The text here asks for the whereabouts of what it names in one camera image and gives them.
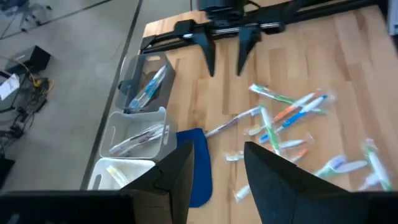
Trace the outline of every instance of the black cable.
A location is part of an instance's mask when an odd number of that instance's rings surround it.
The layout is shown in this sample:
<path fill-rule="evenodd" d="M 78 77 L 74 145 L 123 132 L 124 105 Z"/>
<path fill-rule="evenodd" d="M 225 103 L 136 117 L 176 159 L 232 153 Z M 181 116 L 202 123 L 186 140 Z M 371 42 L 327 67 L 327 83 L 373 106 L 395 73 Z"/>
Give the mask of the black cable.
<path fill-rule="evenodd" d="M 256 6 L 257 8 L 261 8 L 261 6 L 258 3 L 251 1 L 251 0 L 248 0 L 248 4 Z"/>

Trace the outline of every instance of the butcher block tabletop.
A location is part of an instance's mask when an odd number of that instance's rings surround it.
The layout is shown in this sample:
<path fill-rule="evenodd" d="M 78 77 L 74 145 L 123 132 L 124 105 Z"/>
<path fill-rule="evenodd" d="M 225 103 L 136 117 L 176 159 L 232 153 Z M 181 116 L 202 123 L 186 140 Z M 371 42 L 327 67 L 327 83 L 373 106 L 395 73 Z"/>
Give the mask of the butcher block tabletop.
<path fill-rule="evenodd" d="M 256 2 L 265 6 L 281 1 Z M 202 12 L 186 12 L 147 24 L 144 36 L 170 32 L 184 19 L 206 21 Z M 272 115 L 288 106 L 249 91 L 253 83 L 295 99 L 321 88 L 335 94 L 335 101 L 325 105 L 328 115 L 311 114 L 280 134 L 281 141 L 312 135 L 314 141 L 305 146 L 308 153 L 297 165 L 313 172 L 338 154 L 349 161 L 364 160 L 360 144 L 371 138 L 398 186 L 398 59 L 377 6 L 290 24 L 280 34 L 262 34 L 240 76 L 238 38 L 216 41 L 214 77 L 209 76 L 199 46 L 166 53 L 176 71 L 167 112 L 179 131 L 208 132 L 260 104 Z M 258 142 L 261 134 L 244 135 L 255 124 L 262 124 L 261 115 L 245 117 L 208 138 L 213 195 L 204 206 L 189 209 L 188 223 L 261 222 L 251 194 L 239 203 L 233 197 L 248 184 L 244 161 L 224 158 L 226 152 L 242 151 L 245 141 Z M 365 167 L 328 181 L 356 190 L 371 172 Z"/>

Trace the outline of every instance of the clear plastic bin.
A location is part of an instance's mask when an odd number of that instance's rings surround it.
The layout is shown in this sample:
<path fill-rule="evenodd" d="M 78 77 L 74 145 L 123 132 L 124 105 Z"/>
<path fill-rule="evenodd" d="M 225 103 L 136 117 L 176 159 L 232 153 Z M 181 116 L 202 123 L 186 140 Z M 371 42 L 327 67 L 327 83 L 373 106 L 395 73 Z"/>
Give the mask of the clear plastic bin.
<path fill-rule="evenodd" d="M 164 65 L 167 65 L 165 77 L 148 104 L 139 111 L 130 109 L 131 100 L 145 88 Z M 125 113 L 151 112 L 157 111 L 160 107 L 167 107 L 175 71 L 163 52 L 127 55 L 123 60 L 120 76 L 123 81 L 118 85 L 119 93 L 115 105 Z"/>
<path fill-rule="evenodd" d="M 102 158 L 94 166 L 94 170 L 91 173 L 90 182 L 88 184 L 88 190 L 121 189 L 120 185 L 106 170 L 109 166 L 119 169 L 127 177 L 128 181 L 132 182 L 154 167 L 155 162 L 139 159 Z"/>
<path fill-rule="evenodd" d="M 116 144 L 155 124 L 164 125 L 161 138 L 130 150 L 127 157 L 115 157 L 109 153 Z M 126 114 L 116 111 L 108 118 L 99 154 L 101 157 L 151 159 L 157 162 L 177 147 L 176 132 L 177 125 L 167 117 L 163 107 L 148 113 Z"/>

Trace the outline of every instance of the gray floor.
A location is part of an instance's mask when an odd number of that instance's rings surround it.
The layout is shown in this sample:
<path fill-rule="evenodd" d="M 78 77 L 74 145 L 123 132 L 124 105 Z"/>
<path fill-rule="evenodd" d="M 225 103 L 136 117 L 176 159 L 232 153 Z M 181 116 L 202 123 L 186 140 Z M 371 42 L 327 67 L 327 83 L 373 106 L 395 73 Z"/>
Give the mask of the gray floor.
<path fill-rule="evenodd" d="M 100 0 L 37 0 L 57 18 Z M 112 0 L 28 33 L 0 40 L 0 55 L 33 45 L 53 55 L 42 76 L 55 80 L 49 103 L 6 156 L 15 159 L 2 190 L 79 189 L 138 0 Z M 143 0 L 129 52 L 148 22 L 189 11 L 188 0 Z M 18 32 L 18 16 L 0 16 L 0 32 Z M 0 66 L 6 62 L 0 60 Z M 5 120 L 0 114 L 0 122 Z"/>

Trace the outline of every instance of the blue cloth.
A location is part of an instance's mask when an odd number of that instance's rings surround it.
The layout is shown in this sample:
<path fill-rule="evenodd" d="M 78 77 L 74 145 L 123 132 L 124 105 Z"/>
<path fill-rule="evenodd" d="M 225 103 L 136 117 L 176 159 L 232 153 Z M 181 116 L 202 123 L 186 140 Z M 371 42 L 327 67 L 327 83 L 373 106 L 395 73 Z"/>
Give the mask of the blue cloth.
<path fill-rule="evenodd" d="M 185 141 L 192 140 L 195 153 L 193 165 L 193 185 L 190 208 L 198 208 L 209 201 L 213 193 L 213 181 L 211 179 L 211 163 L 207 140 L 201 128 L 195 128 L 177 133 L 177 146 Z"/>

